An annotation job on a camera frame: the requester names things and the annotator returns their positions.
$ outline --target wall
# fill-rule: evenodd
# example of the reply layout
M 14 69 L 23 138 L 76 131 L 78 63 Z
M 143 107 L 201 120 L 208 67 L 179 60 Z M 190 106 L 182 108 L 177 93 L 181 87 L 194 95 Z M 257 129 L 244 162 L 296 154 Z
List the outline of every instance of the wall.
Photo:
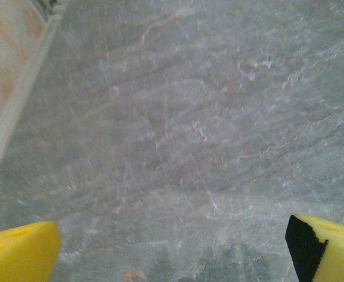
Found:
M 44 20 L 28 0 L 0 0 L 0 115 L 44 28 Z

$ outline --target marble floor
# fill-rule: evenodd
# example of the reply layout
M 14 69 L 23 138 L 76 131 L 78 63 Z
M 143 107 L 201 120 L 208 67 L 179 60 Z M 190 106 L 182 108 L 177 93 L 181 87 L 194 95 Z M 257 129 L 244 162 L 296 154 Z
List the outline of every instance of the marble floor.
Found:
M 344 223 L 344 0 L 73 0 L 0 166 L 50 281 L 297 281 L 289 216 Z

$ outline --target white baseboard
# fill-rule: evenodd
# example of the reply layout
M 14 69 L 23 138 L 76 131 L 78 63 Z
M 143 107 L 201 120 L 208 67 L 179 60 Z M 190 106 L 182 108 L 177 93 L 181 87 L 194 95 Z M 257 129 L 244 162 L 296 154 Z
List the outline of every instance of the white baseboard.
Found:
M 62 2 L 63 4 L 58 5 L 58 12 L 48 17 L 48 22 L 42 38 L 36 47 L 36 51 L 28 61 L 25 70 L 20 75 L 14 92 L 6 101 L 2 114 L 0 115 L 0 162 L 36 81 L 39 70 L 48 53 L 55 32 L 63 18 L 67 3 L 65 1 Z

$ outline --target yellow plastic part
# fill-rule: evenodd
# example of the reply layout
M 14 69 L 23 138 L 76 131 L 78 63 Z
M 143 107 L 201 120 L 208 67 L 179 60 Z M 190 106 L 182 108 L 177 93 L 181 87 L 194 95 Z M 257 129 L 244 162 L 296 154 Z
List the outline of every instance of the yellow plastic part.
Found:
M 313 228 L 321 243 L 328 240 L 313 282 L 344 282 L 344 225 L 305 214 L 296 217 Z
M 0 282 L 48 281 L 60 244 L 52 221 L 0 232 Z

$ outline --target yellow object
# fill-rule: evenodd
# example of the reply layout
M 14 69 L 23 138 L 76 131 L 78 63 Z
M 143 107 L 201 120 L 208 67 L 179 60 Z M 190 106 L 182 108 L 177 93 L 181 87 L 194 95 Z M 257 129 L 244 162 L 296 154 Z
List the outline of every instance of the yellow object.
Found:
M 58 228 L 52 221 L 0 232 L 0 282 L 47 281 L 59 246 Z
M 344 282 L 344 225 L 297 214 L 286 241 L 299 281 Z

